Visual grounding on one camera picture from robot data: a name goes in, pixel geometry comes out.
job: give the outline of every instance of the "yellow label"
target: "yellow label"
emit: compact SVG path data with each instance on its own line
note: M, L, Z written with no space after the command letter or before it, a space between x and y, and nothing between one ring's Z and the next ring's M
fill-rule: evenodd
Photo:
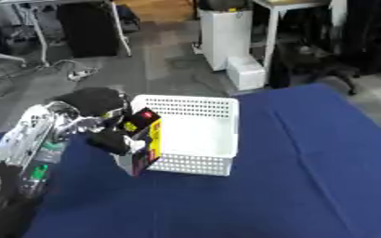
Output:
M135 130L137 130L136 125L132 124L131 122L126 122L124 124L124 128L125 128L126 131L135 131Z
M103 119L110 119L111 116L112 116L112 114L111 114L110 112L107 112L107 113L103 114L101 117L102 117Z
M162 155L162 143L161 143L161 135L162 135L162 119L159 119L151 124L150 128L150 138L151 138L151 144L150 144L150 152L151 152L151 159L154 160L156 158L159 158Z

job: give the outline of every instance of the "blue tablecloth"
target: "blue tablecloth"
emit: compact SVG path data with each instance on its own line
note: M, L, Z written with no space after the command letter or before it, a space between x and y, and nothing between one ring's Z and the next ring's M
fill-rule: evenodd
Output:
M381 129L331 89L239 97L228 178L130 178L82 137L27 238L381 238Z

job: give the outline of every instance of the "white table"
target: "white table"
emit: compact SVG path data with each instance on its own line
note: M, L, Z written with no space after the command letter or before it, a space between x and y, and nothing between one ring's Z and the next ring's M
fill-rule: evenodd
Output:
M128 45L128 38L123 33L123 28L121 26L120 18L118 16L117 6L116 4L111 0L0 0L0 4L33 4L33 5L54 5L54 4L72 4L72 3L83 3L83 2L105 2L107 3L112 10L112 17L114 19L114 24L118 32L119 39L121 43L123 44L125 51L128 56L131 56L131 49ZM49 66L49 62L47 61L47 50L48 50L48 44L45 39L45 36L42 32L42 28L40 27L39 21L36 17L37 8L32 7L29 11L29 17L31 18L31 21L34 26L34 30L36 31L36 34L40 40L40 43L42 45L42 54L41 54L41 61L44 63L45 66ZM11 56L5 56L1 55L0 58L5 58L9 60L19 60L15 57Z
M279 17L288 10L304 9L310 7L320 7L329 4L329 0L253 0L254 3L266 7L270 10L269 28L266 39L266 53L263 66L269 79L269 68L273 58L274 47L276 46L277 28Z

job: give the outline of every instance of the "power strip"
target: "power strip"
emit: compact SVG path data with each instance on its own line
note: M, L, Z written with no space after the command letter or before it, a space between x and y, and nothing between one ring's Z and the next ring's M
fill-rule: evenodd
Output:
M86 78L92 74L94 74L96 72L96 70L84 70L84 71L80 71L80 72L72 72L72 73L69 73L68 74L68 79L71 80L71 81L74 81L74 82L79 82L81 81L83 78Z

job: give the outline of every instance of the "white box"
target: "white box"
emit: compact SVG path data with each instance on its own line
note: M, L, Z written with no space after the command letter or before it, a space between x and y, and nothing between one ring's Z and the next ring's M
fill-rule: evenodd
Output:
M225 70L227 58L249 54L253 12L200 11L202 51L214 71Z
M252 56L228 58L227 75L238 90L261 88L266 84L266 71Z

